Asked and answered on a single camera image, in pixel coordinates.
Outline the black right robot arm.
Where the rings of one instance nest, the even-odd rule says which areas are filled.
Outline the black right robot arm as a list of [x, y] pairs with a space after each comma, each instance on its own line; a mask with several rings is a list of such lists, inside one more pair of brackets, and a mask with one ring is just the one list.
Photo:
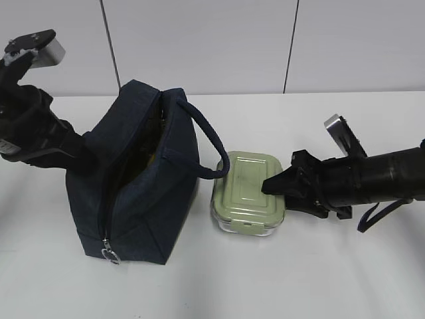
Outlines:
[[353, 206], [424, 200], [424, 146], [368, 156], [354, 141], [343, 158], [320, 160], [307, 150], [292, 154], [291, 165], [265, 179], [261, 191], [284, 197], [286, 209], [326, 219], [351, 219]]

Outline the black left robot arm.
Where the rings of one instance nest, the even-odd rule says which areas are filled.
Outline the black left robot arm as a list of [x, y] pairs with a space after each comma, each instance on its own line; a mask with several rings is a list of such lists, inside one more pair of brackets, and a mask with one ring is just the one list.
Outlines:
[[18, 84], [32, 59], [26, 53], [8, 66], [1, 60], [1, 157], [90, 175], [98, 159], [84, 137], [50, 109], [53, 97], [33, 85]]

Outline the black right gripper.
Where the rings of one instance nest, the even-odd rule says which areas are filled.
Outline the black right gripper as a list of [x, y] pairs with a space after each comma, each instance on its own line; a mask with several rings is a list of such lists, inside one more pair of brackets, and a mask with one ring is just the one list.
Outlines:
[[261, 191], [266, 195], [285, 195], [288, 211], [298, 211], [326, 219], [329, 212], [336, 212], [338, 219], [351, 219], [350, 203], [341, 204], [343, 186], [354, 184], [352, 167], [360, 158], [329, 158], [319, 160], [307, 150], [292, 154], [291, 167], [282, 173], [265, 179]]

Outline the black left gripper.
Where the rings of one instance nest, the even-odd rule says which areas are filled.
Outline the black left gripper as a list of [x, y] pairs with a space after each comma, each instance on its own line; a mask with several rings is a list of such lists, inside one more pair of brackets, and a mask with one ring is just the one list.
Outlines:
[[1, 85], [1, 149], [4, 160], [33, 166], [60, 166], [81, 176], [91, 175], [98, 158], [84, 136], [50, 109], [53, 97], [32, 85]]

